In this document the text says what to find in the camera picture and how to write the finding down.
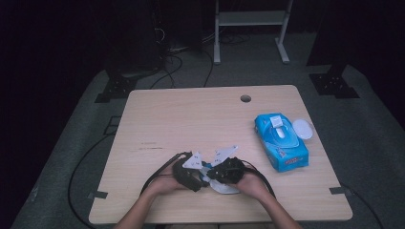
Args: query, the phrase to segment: dark background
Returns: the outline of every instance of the dark background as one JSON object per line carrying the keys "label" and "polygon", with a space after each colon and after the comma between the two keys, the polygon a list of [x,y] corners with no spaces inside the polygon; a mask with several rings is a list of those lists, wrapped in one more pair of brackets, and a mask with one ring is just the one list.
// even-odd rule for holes
{"label": "dark background", "polygon": [[[240,1],[222,0],[231,10]],[[240,10],[278,10],[286,1],[244,1]],[[155,67],[164,55],[155,27],[199,46],[213,32],[213,0],[1,1],[3,88],[1,221],[10,227],[78,99],[104,61],[119,55]],[[365,74],[404,126],[404,20],[399,1],[295,1],[288,32],[319,31],[309,65],[348,63]]]}

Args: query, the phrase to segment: hole in table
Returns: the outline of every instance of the hole in table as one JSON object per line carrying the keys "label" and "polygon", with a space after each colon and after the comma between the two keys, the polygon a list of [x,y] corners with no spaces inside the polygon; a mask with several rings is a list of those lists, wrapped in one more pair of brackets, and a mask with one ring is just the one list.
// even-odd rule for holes
{"label": "hole in table", "polygon": [[247,102],[250,102],[251,100],[252,100],[252,98],[247,94],[244,94],[241,96],[241,101],[243,101],[243,102],[247,103]]}

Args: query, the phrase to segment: gray floor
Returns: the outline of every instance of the gray floor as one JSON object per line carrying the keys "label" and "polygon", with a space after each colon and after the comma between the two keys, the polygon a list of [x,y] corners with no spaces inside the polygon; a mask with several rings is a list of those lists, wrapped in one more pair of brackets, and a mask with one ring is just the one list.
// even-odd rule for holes
{"label": "gray floor", "polygon": [[[365,76],[351,66],[343,76],[360,98],[318,95],[309,73],[324,73],[329,66],[306,67],[315,34],[287,35],[289,65],[281,62],[274,37],[275,34],[252,35],[243,44],[222,46],[222,64],[214,66],[206,87],[292,84],[298,88],[337,177],[355,191],[351,195],[348,192],[352,219],[301,222],[304,228],[379,228],[372,210],[385,228],[404,228],[403,129],[375,95]],[[212,45],[204,49],[212,55]],[[203,52],[182,52],[177,56],[183,65],[172,74],[176,88],[202,87],[211,66],[208,56]],[[169,58],[167,69],[174,70],[177,66],[178,59]],[[141,79],[137,89],[149,89],[164,74]],[[104,137],[110,118],[122,114],[126,102],[125,99],[94,102],[107,81],[105,71],[95,75],[55,145],[34,187],[36,192],[27,200],[12,228],[86,228],[70,209],[68,188],[76,165],[88,152],[77,167],[71,187],[73,207],[87,221],[93,202],[91,196],[97,189],[114,137],[107,136],[95,148],[91,147]],[[155,88],[170,87],[171,81],[164,78]],[[112,125],[107,131],[115,128]],[[96,228],[111,226],[95,225]]]}

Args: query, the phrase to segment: shelf leg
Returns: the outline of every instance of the shelf leg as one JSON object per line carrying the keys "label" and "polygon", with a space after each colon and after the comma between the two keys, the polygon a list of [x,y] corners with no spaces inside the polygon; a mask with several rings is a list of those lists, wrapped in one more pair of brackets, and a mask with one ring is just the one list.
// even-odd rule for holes
{"label": "shelf leg", "polygon": [[214,64],[221,64],[220,54],[220,4],[216,1],[215,6],[215,41],[214,41]]}
{"label": "shelf leg", "polygon": [[281,59],[282,59],[284,64],[289,63],[289,58],[288,58],[286,49],[284,48],[283,42],[284,42],[284,38],[286,36],[286,30],[287,30],[289,16],[291,15],[292,2],[293,2],[293,0],[288,1],[288,6],[287,6],[287,9],[286,9],[286,13],[284,14],[283,26],[282,26],[281,31],[280,31],[280,38],[277,37],[275,39],[277,49],[279,50],[279,53],[281,55]]}

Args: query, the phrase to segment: white lid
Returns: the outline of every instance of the white lid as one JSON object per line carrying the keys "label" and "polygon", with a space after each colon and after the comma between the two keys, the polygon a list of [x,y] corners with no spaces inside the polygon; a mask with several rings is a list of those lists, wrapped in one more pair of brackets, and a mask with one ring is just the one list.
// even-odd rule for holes
{"label": "white lid", "polygon": [[304,119],[297,119],[292,123],[292,128],[301,139],[310,139],[313,135],[312,128]]}

